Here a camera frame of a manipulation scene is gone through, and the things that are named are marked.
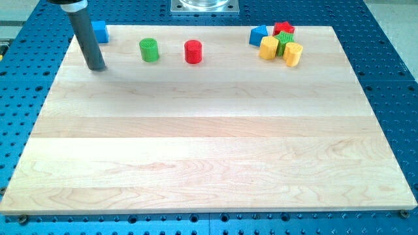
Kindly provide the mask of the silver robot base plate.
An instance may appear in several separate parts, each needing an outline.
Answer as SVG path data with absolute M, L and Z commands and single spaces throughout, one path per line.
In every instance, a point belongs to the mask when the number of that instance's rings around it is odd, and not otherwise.
M 239 0 L 170 0 L 173 14 L 239 13 Z

